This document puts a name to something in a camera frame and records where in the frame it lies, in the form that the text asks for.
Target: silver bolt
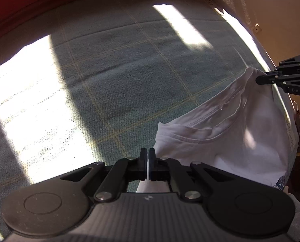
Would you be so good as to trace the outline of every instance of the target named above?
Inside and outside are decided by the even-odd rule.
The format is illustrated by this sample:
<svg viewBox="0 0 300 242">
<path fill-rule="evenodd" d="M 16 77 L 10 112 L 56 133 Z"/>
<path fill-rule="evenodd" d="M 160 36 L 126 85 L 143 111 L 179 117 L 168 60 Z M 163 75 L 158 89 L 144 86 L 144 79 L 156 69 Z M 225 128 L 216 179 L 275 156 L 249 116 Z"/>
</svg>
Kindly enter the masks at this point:
<svg viewBox="0 0 300 242">
<path fill-rule="evenodd" d="M 185 193 L 185 197 L 188 199 L 197 199 L 197 198 L 200 198 L 200 193 L 198 191 L 194 191 L 194 190 L 187 191 Z"/>
<path fill-rule="evenodd" d="M 110 198 L 112 198 L 112 194 L 110 192 L 102 191 L 100 193 L 97 193 L 95 197 L 99 200 L 109 200 Z"/>
</svg>

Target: metal screw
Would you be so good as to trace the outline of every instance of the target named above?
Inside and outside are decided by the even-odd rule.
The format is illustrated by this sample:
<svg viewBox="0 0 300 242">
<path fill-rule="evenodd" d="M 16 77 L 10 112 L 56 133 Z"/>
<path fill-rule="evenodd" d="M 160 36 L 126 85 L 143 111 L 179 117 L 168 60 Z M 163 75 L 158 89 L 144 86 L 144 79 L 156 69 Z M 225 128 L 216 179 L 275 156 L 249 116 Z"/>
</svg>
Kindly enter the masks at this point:
<svg viewBox="0 0 300 242">
<path fill-rule="evenodd" d="M 200 193 L 198 191 L 194 191 L 194 190 L 187 191 L 185 193 L 185 197 L 188 199 L 197 199 L 197 198 L 200 198 Z"/>
<path fill-rule="evenodd" d="M 109 200 L 110 198 L 112 198 L 112 194 L 110 192 L 102 191 L 100 193 L 97 193 L 95 197 L 99 200 Z"/>
</svg>

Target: white t-shirt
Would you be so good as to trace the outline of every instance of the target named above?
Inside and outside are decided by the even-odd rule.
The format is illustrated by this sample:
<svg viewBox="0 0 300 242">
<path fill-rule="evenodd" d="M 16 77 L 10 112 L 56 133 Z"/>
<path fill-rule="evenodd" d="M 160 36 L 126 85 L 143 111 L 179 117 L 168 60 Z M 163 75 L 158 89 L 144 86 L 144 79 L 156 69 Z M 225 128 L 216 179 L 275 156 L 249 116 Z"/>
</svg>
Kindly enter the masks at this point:
<svg viewBox="0 0 300 242">
<path fill-rule="evenodd" d="M 158 124 L 158 158 L 189 166 L 201 161 L 268 185 L 284 181 L 291 148 L 283 114 L 271 85 L 259 86 L 264 73 L 248 67 L 219 94 L 173 121 Z M 142 181 L 137 192 L 168 192 L 165 182 Z"/>
</svg>

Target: plaid blanket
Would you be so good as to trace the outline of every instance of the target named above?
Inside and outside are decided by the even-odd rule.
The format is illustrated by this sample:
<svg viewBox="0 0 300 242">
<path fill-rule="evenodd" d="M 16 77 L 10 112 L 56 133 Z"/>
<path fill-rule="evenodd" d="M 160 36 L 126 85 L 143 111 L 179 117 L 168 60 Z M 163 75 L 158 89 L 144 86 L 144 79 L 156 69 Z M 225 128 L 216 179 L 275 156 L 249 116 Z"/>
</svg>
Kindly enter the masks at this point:
<svg viewBox="0 0 300 242">
<path fill-rule="evenodd" d="M 226 16 L 214 0 L 78 0 L 2 37 L 0 209 L 21 186 L 137 157 L 159 122 L 213 97 L 246 66 L 272 67 Z M 20 51 L 19 41 L 28 44 Z"/>
</svg>

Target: ribbed gray panel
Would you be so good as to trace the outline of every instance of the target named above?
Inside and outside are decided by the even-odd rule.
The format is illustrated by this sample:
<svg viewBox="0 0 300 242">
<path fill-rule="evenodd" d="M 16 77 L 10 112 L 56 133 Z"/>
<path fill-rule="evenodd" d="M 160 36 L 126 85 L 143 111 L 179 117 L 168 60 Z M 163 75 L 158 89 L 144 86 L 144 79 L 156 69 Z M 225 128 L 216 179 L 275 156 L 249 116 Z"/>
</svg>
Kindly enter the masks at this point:
<svg viewBox="0 0 300 242">
<path fill-rule="evenodd" d="M 5 241 L 290 242 L 291 240 L 285 235 L 264 240 L 235 237 L 215 226 L 200 205 L 184 203 L 174 193 L 123 193 L 112 203 L 98 204 L 84 223 L 65 235 L 50 239 L 32 239 L 12 234 Z"/>
</svg>

